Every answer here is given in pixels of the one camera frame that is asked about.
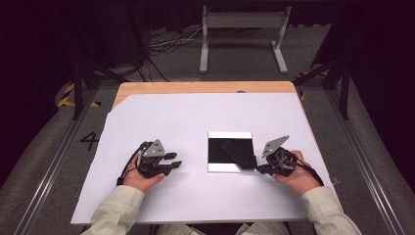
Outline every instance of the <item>sleeve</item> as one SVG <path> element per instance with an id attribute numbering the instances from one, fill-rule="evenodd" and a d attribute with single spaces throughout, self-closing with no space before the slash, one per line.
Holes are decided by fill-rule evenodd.
<path id="1" fill-rule="evenodd" d="M 92 214 L 92 226 L 82 234 L 126 234 L 138 217 L 143 198 L 144 193 L 138 189 L 116 186 Z"/>
<path id="2" fill-rule="evenodd" d="M 317 187 L 301 195 L 308 208 L 308 218 L 317 234 L 361 234 L 344 214 L 342 206 L 328 187 Z"/>

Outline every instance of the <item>metal bar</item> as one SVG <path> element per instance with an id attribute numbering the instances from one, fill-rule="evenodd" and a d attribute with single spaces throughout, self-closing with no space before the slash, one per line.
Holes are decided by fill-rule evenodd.
<path id="1" fill-rule="evenodd" d="M 336 113 L 336 117 L 342 124 L 342 127 L 347 135 L 348 141 L 351 144 L 353 150 L 354 150 L 354 159 L 356 160 L 356 163 L 363 175 L 364 180 L 366 181 L 366 184 L 369 188 L 370 193 L 372 194 L 372 197 L 378 206 L 378 209 L 381 213 L 382 218 L 384 219 L 384 222 L 389 229 L 391 234 L 405 234 L 405 232 L 402 229 L 402 226 L 399 223 L 399 220 L 397 219 L 392 206 L 385 194 L 385 191 L 379 182 L 378 178 L 376 177 L 372 166 L 370 166 L 368 162 L 368 158 L 366 154 L 364 153 L 361 145 L 359 144 L 356 135 L 354 134 L 354 131 L 350 125 L 350 123 L 343 119 L 342 112 L 338 109 L 339 100 L 333 90 L 326 90 L 326 95 L 328 100 L 330 101 L 333 110 Z"/>
<path id="2" fill-rule="evenodd" d="M 73 114 L 73 120 L 76 120 L 82 112 L 82 79 L 80 77 L 79 63 L 73 66 L 73 84 L 75 86 L 75 113 Z"/>
<path id="3" fill-rule="evenodd" d="M 350 83 L 350 70 L 348 66 L 345 67 L 345 73 L 342 78 L 342 90 L 340 93 L 340 111 L 342 112 L 343 118 L 347 117 L 347 99 L 348 99 L 348 84 Z"/>
<path id="4" fill-rule="evenodd" d="M 347 61 L 338 60 L 338 62 L 333 65 L 330 70 L 327 72 L 326 77 L 321 81 L 321 86 L 325 90 L 333 90 L 336 88 L 339 80 L 345 75 L 345 69 L 347 66 Z"/>
<path id="5" fill-rule="evenodd" d="M 203 42 L 202 42 L 202 54 L 201 54 L 201 65 L 199 71 L 201 73 L 208 72 L 208 7 L 204 6 L 203 18 L 202 18 L 202 32 L 203 32 Z"/>
<path id="6" fill-rule="evenodd" d="M 284 12 L 283 20 L 280 22 L 279 30 L 278 30 L 278 38 L 275 41 L 275 45 L 273 46 L 274 50 L 280 50 L 281 43 L 283 42 L 283 37 L 285 30 L 287 28 L 288 19 L 290 18 L 291 7 L 287 7 Z"/>
<path id="7" fill-rule="evenodd" d="M 97 74 L 94 73 L 94 70 L 88 67 L 83 60 L 79 61 L 79 74 L 80 77 L 83 78 L 87 89 L 98 89 L 100 86 L 100 81 L 98 79 Z"/>
<path id="8" fill-rule="evenodd" d="M 87 92 L 84 107 L 89 107 L 88 104 L 90 104 L 93 101 L 96 92 L 96 90 L 90 90 Z M 37 215 L 42 209 L 42 206 L 58 176 L 62 164 L 64 163 L 65 158 L 67 156 L 69 145 L 74 137 L 74 134 L 76 133 L 76 130 L 82 123 L 82 120 L 85 117 L 87 110 L 88 108 L 83 109 L 82 112 L 79 114 L 79 117 L 70 124 L 68 131 L 64 137 L 64 140 L 61 143 L 61 146 L 59 147 L 54 159 L 49 165 L 49 168 L 46 171 L 45 176 L 40 181 L 40 184 L 37 187 L 37 190 L 34 193 L 34 196 L 32 197 L 31 202 L 27 207 L 14 234 L 28 234 L 31 226 L 34 223 L 34 220 L 36 219 Z"/>
<path id="9" fill-rule="evenodd" d="M 312 79 L 314 76 L 316 76 L 317 74 L 319 74 L 320 72 L 326 71 L 328 69 L 330 69 L 331 67 L 333 67 L 338 61 L 333 61 L 331 63 L 328 64 L 324 64 L 320 67 L 318 67 L 315 70 L 312 70 L 311 72 L 307 73 L 306 75 L 297 78 L 296 80 L 293 81 L 294 86 L 298 86 L 310 79 Z"/>
<path id="10" fill-rule="evenodd" d="M 86 65 L 87 67 L 89 67 L 89 69 L 93 69 L 93 70 L 100 71 L 101 73 L 103 73 L 103 74 L 104 74 L 104 75 L 106 75 L 107 77 L 109 77 L 109 78 L 111 78 L 111 79 L 113 79 L 113 80 L 116 80 L 116 81 L 118 81 L 118 82 L 120 82 L 120 83 L 123 83 L 123 82 L 128 82 L 128 81 L 129 81 L 129 80 L 127 80 L 127 79 L 123 78 L 122 76 L 120 76 L 120 75 L 117 75 L 117 74 L 113 73 L 113 72 L 112 72 L 112 71 L 110 71 L 110 70 L 107 70 L 107 69 L 104 69 L 104 68 L 102 68 L 102 67 L 98 66 L 97 64 L 93 63 L 92 61 L 89 61 L 89 60 L 84 60 L 83 62 L 85 63 L 85 65 Z"/>
<path id="11" fill-rule="evenodd" d="M 207 27 L 279 27 L 283 12 L 208 12 Z"/>

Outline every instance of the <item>person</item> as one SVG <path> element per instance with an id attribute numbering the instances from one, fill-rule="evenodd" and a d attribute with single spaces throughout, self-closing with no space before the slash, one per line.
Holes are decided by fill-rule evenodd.
<path id="1" fill-rule="evenodd" d="M 300 151 L 292 151 L 303 163 Z M 131 161 L 128 169 L 134 169 L 138 156 Z M 308 209 L 308 218 L 314 224 L 317 234 L 361 234 L 354 222 L 344 214 L 342 206 L 329 187 L 320 186 L 317 180 L 302 167 L 286 177 L 273 174 L 276 182 L 290 187 L 304 201 Z M 94 211 L 91 227 L 82 233 L 91 234 L 126 234 L 138 217 L 138 211 L 145 193 L 162 181 L 163 174 L 145 178 L 138 170 L 129 170 L 122 185 L 114 191 Z M 158 229 L 158 235 L 198 235 L 203 234 L 186 224 L 164 224 Z M 243 235 L 288 235 L 287 227 L 280 221 L 255 222 L 245 228 Z"/>

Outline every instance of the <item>metal gripper jaw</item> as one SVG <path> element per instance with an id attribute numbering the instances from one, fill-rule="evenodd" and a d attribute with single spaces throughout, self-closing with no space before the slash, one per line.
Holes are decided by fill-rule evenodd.
<path id="1" fill-rule="evenodd" d="M 259 173 L 268 173 L 270 175 L 276 173 L 289 176 L 294 171 L 297 157 L 281 147 L 288 138 L 290 136 L 286 135 L 265 144 L 262 157 L 266 158 L 267 164 L 262 164 L 256 168 Z"/>
<path id="2" fill-rule="evenodd" d="M 137 169 L 146 178 L 161 173 L 169 175 L 172 169 L 179 168 L 182 163 L 179 161 L 171 164 L 160 164 L 161 160 L 172 160 L 177 156 L 176 153 L 167 153 L 160 140 L 144 142 L 141 147 L 143 149 L 137 161 Z"/>

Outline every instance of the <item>dark curtain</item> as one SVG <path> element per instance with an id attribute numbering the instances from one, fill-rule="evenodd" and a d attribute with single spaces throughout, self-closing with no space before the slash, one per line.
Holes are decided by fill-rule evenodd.
<path id="1" fill-rule="evenodd" d="M 184 27 L 202 23 L 203 6 L 144 6 L 152 29 L 165 26 L 167 31 L 181 32 Z M 212 6 L 211 11 L 216 12 L 272 12 L 284 11 L 280 5 L 269 6 Z M 331 24 L 339 11 L 338 6 L 294 6 L 291 11 L 289 25 L 304 24 Z"/>
<path id="2" fill-rule="evenodd" d="M 411 6 L 385 6 L 350 68 L 380 137 L 415 191 L 415 17 Z"/>
<path id="3" fill-rule="evenodd" d="M 36 1 L 0 3 L 0 185 L 55 114 L 70 63 L 56 25 Z"/>

